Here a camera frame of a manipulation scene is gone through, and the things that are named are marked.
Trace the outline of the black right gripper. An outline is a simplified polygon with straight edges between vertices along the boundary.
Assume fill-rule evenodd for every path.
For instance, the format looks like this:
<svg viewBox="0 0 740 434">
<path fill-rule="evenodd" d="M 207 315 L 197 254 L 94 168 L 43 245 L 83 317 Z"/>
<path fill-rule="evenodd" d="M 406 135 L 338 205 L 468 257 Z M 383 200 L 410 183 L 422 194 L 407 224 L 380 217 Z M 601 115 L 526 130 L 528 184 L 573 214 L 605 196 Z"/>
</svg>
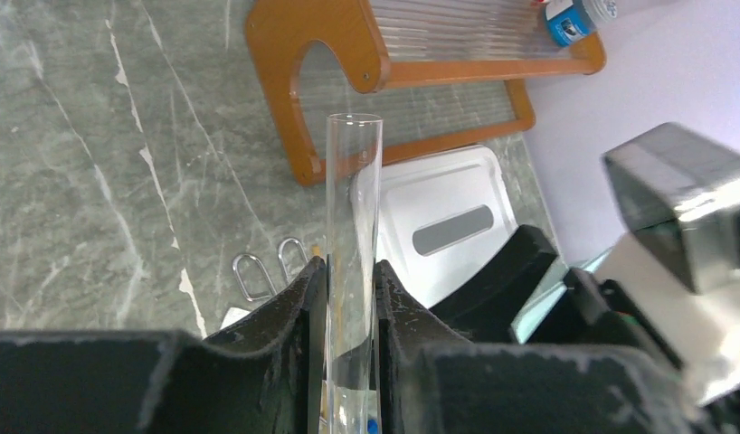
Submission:
<svg viewBox="0 0 740 434">
<path fill-rule="evenodd" d="M 557 258 L 539 228 L 522 224 L 431 311 L 472 342 L 516 343 L 512 323 Z M 527 344 L 514 433 L 740 433 L 740 385 L 703 401 L 724 366 L 682 354 L 617 280 L 570 269 Z"/>
</svg>

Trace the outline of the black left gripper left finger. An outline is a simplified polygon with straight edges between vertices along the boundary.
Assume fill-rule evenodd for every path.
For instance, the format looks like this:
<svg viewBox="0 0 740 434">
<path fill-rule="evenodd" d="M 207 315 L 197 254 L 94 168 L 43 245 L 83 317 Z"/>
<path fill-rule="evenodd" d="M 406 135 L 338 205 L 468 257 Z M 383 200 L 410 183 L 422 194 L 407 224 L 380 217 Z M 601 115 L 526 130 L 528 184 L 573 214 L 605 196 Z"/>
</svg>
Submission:
<svg viewBox="0 0 740 434">
<path fill-rule="evenodd" d="M 326 265 L 205 339 L 0 332 L 0 433 L 315 433 Z"/>
</svg>

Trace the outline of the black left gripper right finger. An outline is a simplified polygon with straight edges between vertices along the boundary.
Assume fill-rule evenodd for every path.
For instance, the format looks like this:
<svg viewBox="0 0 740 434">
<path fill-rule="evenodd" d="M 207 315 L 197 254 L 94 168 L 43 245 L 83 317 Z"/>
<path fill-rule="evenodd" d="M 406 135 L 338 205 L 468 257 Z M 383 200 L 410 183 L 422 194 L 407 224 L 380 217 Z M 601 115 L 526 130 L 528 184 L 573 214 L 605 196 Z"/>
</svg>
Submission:
<svg viewBox="0 0 740 434">
<path fill-rule="evenodd" d="M 384 432 L 514 433 L 511 397 L 523 390 L 531 346 L 472 343 L 415 301 L 387 261 L 374 276 Z"/>
</svg>

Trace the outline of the metal crucible tongs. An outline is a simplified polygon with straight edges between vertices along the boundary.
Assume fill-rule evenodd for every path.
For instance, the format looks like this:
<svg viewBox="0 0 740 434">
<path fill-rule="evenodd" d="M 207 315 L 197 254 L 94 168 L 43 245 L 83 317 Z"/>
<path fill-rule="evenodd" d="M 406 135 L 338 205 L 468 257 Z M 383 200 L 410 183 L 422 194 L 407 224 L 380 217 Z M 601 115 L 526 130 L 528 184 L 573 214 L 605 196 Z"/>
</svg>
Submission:
<svg viewBox="0 0 740 434">
<path fill-rule="evenodd" d="M 296 237 L 287 237 L 280 242 L 277 247 L 277 259 L 280 267 L 280 274 L 286 284 L 289 284 L 295 278 L 295 274 L 290 272 L 289 263 L 285 258 L 286 249 L 290 246 L 294 246 L 296 248 L 304 263 L 308 261 L 307 251 L 300 239 Z M 266 284 L 266 290 L 264 292 L 251 292 L 249 290 L 242 273 L 243 269 L 246 267 L 246 263 L 251 263 L 261 273 L 262 280 Z M 232 275 L 242 292 L 243 298 L 249 303 L 267 301 L 277 296 L 280 292 L 280 290 L 275 286 L 274 281 L 271 278 L 271 274 L 264 262 L 259 256 L 253 253 L 242 252 L 234 256 L 231 261 L 231 269 Z"/>
</svg>

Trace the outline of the clear glass test tube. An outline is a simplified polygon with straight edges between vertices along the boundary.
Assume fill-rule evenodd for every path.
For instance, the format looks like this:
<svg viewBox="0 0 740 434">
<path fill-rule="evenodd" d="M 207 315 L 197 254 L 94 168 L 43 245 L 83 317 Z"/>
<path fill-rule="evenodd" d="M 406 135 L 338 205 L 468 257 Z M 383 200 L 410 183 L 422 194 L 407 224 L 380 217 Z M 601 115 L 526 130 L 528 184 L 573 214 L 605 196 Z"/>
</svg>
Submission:
<svg viewBox="0 0 740 434">
<path fill-rule="evenodd" d="M 327 432 L 365 433 L 374 363 L 383 121 L 327 117 Z"/>
</svg>

